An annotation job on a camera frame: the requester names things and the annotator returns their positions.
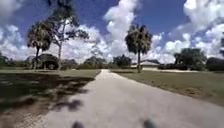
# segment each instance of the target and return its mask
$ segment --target foliage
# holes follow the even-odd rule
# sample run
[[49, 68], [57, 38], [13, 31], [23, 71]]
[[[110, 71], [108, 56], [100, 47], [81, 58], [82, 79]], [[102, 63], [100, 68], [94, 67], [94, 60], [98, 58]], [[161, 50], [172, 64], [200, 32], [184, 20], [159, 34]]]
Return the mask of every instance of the foliage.
[[101, 69], [105, 67], [106, 60], [92, 56], [79, 65], [78, 69]]
[[0, 52], [0, 67], [7, 64], [8, 58]]
[[49, 6], [52, 6], [56, 3], [57, 6], [63, 6], [71, 4], [73, 0], [44, 0]]
[[126, 57], [125, 55], [114, 57], [113, 64], [118, 67], [130, 67], [131, 66], [131, 58]]
[[110, 62], [110, 63], [107, 64], [107, 68], [118, 69], [119, 67], [117, 66], [117, 64], [114, 64], [113, 62]]
[[[50, 24], [46, 21], [37, 22], [27, 32], [27, 46], [36, 48], [36, 58], [39, 55], [39, 50], [48, 50], [54, 40], [52, 31], [49, 31], [49, 26]], [[38, 60], [35, 60], [34, 69], [36, 69], [37, 63]]]
[[181, 53], [176, 53], [175, 64], [186, 65], [191, 70], [203, 70], [206, 56], [200, 49], [185, 48]]
[[[47, 22], [50, 25], [49, 31], [54, 33], [54, 36], [57, 40], [54, 41], [56, 45], [59, 47], [58, 51], [58, 65], [59, 70], [61, 69], [61, 50], [62, 45], [66, 40], [69, 40], [70, 38], [82, 38], [82, 39], [88, 39], [88, 34], [78, 29], [79, 21], [78, 16], [75, 13], [75, 10], [70, 4], [61, 4], [58, 6], [52, 15], [47, 19]], [[66, 31], [66, 26], [69, 25], [71, 28], [73, 28], [70, 31]]]
[[62, 60], [62, 69], [66, 70], [66, 69], [75, 69], [77, 68], [78, 63], [72, 59], [72, 60]]
[[178, 69], [178, 70], [187, 70], [188, 67], [184, 64], [161, 64], [158, 66], [158, 69], [160, 70], [172, 70], [172, 69]]
[[[224, 48], [224, 32], [223, 32], [223, 37], [221, 39], [221, 45]], [[224, 56], [224, 49], [220, 50], [220, 53]]]
[[125, 37], [128, 51], [138, 54], [138, 72], [140, 69], [140, 54], [147, 54], [152, 43], [152, 34], [149, 33], [146, 26], [131, 26], [128, 35]]
[[206, 63], [209, 71], [224, 71], [224, 60], [219, 58], [209, 58]]
[[7, 62], [7, 67], [28, 67], [29, 63], [27, 63], [24, 60], [13, 60], [13, 59], [9, 59], [9, 61]]
[[51, 54], [41, 54], [40, 56], [28, 57], [25, 62], [29, 64], [30, 68], [34, 68], [34, 62], [35, 60], [38, 60], [37, 68], [38, 69], [57, 69], [58, 68], [58, 58], [56, 56], [53, 56]]

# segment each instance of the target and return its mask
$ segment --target tree trunk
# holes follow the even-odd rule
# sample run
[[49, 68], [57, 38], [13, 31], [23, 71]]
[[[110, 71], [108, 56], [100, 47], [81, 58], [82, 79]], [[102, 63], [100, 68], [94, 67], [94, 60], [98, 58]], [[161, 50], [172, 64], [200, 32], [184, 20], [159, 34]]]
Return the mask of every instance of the tree trunk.
[[39, 55], [39, 48], [37, 48], [37, 52], [36, 52], [36, 57], [35, 57], [35, 62], [34, 62], [34, 70], [36, 71], [37, 69], [37, 65], [38, 65], [38, 55]]
[[141, 52], [140, 52], [140, 44], [138, 43], [138, 73], [141, 73]]
[[62, 43], [64, 42], [64, 32], [65, 32], [65, 25], [66, 25], [66, 20], [63, 22], [63, 28], [62, 28], [62, 40], [59, 45], [59, 51], [58, 51], [58, 71], [61, 70], [61, 50], [62, 50]]
[[138, 52], [138, 73], [141, 73], [141, 53]]
[[58, 51], [58, 70], [61, 70], [61, 50], [62, 50], [62, 42], [60, 42], [59, 51]]

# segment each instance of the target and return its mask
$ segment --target palm tree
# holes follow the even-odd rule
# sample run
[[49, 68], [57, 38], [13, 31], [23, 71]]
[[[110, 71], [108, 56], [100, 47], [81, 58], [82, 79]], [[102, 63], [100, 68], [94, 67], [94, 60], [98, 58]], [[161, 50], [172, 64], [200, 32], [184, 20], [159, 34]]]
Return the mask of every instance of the palm tree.
[[132, 25], [128, 31], [125, 41], [128, 51], [138, 54], [138, 73], [141, 72], [141, 53], [147, 54], [152, 43], [152, 34], [149, 33], [145, 25]]
[[71, 4], [73, 0], [44, 0], [49, 6], [52, 6], [54, 3], [58, 6]]
[[48, 50], [53, 41], [52, 33], [46, 26], [47, 22], [37, 22], [27, 33], [27, 46], [36, 48], [34, 70], [37, 68], [39, 51]]

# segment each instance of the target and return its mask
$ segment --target tree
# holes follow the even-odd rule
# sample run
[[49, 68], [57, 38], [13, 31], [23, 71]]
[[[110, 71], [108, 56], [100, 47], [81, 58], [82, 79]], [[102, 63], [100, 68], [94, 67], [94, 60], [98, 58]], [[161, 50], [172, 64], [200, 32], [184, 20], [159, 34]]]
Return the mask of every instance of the tree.
[[72, 59], [72, 60], [62, 60], [62, 69], [66, 70], [66, 69], [75, 69], [77, 68], [78, 63]]
[[131, 65], [131, 58], [126, 57], [125, 55], [114, 57], [113, 64], [120, 68], [129, 67]]
[[[71, 5], [60, 5], [57, 9], [54, 10], [53, 14], [47, 20], [51, 24], [49, 31], [54, 33], [56, 40], [54, 43], [58, 45], [58, 58], [59, 58], [59, 70], [61, 70], [61, 51], [62, 45], [65, 41], [71, 38], [83, 38], [88, 39], [88, 34], [80, 29], [77, 29], [79, 26], [78, 17], [72, 8]], [[67, 25], [73, 28], [71, 31], [66, 31]]]
[[97, 58], [95, 56], [92, 56], [84, 61], [82, 66], [88, 67], [88, 68], [103, 68], [103, 65], [106, 63], [105, 59]]
[[71, 4], [73, 0], [44, 0], [49, 6], [52, 6], [54, 3], [56, 3], [57, 6], [63, 6]]
[[131, 26], [125, 41], [128, 47], [128, 51], [134, 54], [138, 54], [138, 73], [141, 72], [141, 53], [147, 54], [150, 50], [152, 43], [152, 34], [149, 33], [145, 25]]
[[34, 70], [37, 68], [39, 51], [48, 50], [53, 40], [54, 36], [52, 31], [49, 31], [49, 23], [47, 21], [37, 22], [28, 30], [27, 46], [36, 48]]
[[[100, 48], [98, 46], [99, 42], [94, 41], [93, 43], [94, 43], [94, 45], [91, 48], [91, 54], [95, 58], [101, 58], [101, 57], [103, 57], [103, 52], [100, 50]], [[94, 59], [93, 67], [95, 67], [96, 61], [97, 61], [97, 59]]]
[[0, 52], [0, 66], [5, 66], [8, 61], [8, 58], [6, 56], [3, 56]]
[[219, 58], [209, 58], [206, 63], [209, 71], [224, 71], [224, 60]]
[[223, 49], [220, 50], [220, 53], [224, 56], [224, 32], [222, 34], [223, 34], [223, 37], [221, 39], [221, 45]]
[[58, 58], [52, 54], [41, 54], [38, 56], [40, 60], [39, 67], [41, 69], [57, 69], [58, 68]]
[[175, 64], [183, 64], [191, 69], [198, 69], [203, 67], [206, 56], [204, 55], [204, 52], [202, 52], [200, 49], [191, 49], [191, 48], [185, 48], [181, 51], [181, 53], [176, 53], [175, 55], [176, 62]]

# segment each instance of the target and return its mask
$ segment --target sky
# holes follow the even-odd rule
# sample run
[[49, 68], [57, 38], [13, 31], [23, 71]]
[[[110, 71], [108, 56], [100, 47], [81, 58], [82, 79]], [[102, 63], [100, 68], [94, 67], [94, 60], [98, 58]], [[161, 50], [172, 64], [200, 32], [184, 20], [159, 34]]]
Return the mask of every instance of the sky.
[[[87, 31], [90, 39], [64, 42], [63, 59], [82, 63], [92, 56], [95, 46], [108, 61], [122, 54], [136, 60], [124, 41], [132, 24], [144, 24], [153, 34], [151, 50], [142, 59], [172, 63], [173, 54], [183, 48], [200, 48], [207, 57], [222, 58], [224, 0], [74, 0], [73, 6], [79, 29]], [[35, 55], [35, 49], [26, 45], [27, 30], [52, 10], [43, 0], [0, 0], [2, 54], [16, 60]], [[52, 44], [45, 53], [57, 56], [57, 52], [58, 47]]]

